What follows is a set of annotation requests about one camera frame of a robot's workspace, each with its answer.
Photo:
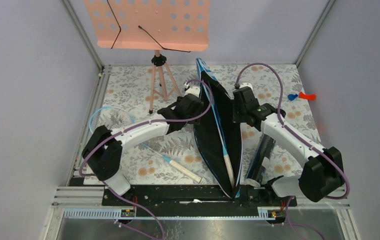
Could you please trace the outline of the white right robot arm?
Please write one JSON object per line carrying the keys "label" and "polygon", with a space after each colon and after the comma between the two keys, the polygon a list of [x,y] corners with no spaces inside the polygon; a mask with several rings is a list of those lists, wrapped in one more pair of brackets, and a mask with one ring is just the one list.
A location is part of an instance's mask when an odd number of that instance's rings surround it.
{"label": "white right robot arm", "polygon": [[312,202],[323,198],[336,199],[332,192],[345,186],[350,192],[348,178],[343,171],[341,152],[325,148],[297,131],[284,119],[284,112],[269,103],[260,104],[250,87],[233,91],[233,118],[237,123],[246,123],[272,138],[288,151],[302,167],[302,173],[281,176],[270,180],[265,191],[265,201],[271,206],[279,205],[285,197],[303,195]]}

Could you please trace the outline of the blue sport racket bag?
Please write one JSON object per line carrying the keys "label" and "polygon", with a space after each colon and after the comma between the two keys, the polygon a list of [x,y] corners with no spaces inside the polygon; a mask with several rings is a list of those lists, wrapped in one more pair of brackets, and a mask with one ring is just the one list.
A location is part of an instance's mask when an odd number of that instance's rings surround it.
{"label": "blue sport racket bag", "polygon": [[[236,199],[240,197],[243,139],[240,124],[233,121],[233,100],[206,62],[200,57],[195,62],[198,78],[202,81],[200,83],[200,98],[205,104],[208,104],[210,103],[210,97],[213,97],[211,108],[200,118],[199,124],[193,128],[196,147],[224,195],[230,199]],[[219,114],[223,140],[232,165],[234,174],[233,187],[231,186],[223,157],[214,109]]]}

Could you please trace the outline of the black shuttlecock tube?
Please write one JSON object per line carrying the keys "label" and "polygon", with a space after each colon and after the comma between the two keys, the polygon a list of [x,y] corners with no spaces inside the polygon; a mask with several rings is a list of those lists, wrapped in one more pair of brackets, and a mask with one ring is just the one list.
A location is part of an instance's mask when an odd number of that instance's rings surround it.
{"label": "black shuttlecock tube", "polygon": [[270,160],[276,141],[270,136],[263,134],[252,158],[247,174],[244,179],[246,185],[259,188],[265,176],[266,167],[264,163]]}

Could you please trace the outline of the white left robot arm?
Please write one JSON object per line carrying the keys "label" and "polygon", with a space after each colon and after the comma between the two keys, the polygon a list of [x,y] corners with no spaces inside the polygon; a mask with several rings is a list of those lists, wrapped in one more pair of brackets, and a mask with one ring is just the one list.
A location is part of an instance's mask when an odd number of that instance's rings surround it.
{"label": "white left robot arm", "polygon": [[130,126],[108,129],[97,127],[81,155],[83,166],[88,166],[95,177],[113,193],[122,206],[133,200],[131,184],[120,171],[122,153],[152,138],[165,136],[193,124],[209,107],[194,94],[179,97],[173,104],[160,109],[153,118]]}

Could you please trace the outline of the light blue racket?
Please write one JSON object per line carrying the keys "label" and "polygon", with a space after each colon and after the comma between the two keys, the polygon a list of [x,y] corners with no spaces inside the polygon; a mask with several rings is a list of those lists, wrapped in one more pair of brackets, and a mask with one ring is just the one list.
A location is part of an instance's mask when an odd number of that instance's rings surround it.
{"label": "light blue racket", "polygon": [[227,170],[227,174],[228,174],[228,178],[229,178],[231,187],[233,188],[234,180],[235,180],[234,172],[233,172],[230,156],[228,154],[227,147],[226,147],[226,144],[224,142],[221,121],[220,121],[220,117],[219,117],[219,114],[218,114],[216,108],[213,110],[213,113],[214,113],[215,122],[216,122],[217,129],[218,129],[219,139],[220,139],[220,142],[222,145],[222,152],[223,152],[223,159],[224,159],[225,167]]}
{"label": "light blue racket", "polygon": [[[100,126],[106,126],[107,129],[118,129],[121,127],[126,127],[135,123],[135,118],[120,107],[115,106],[104,106],[97,109],[88,119],[88,128],[89,131],[93,134],[96,128]],[[185,176],[192,179],[195,183],[199,184],[202,181],[202,178],[185,168],[175,160],[171,159],[169,156],[166,156],[153,148],[149,147],[146,143],[142,142],[142,146],[151,150],[153,153],[160,156],[165,162],[170,166],[180,171]]]}

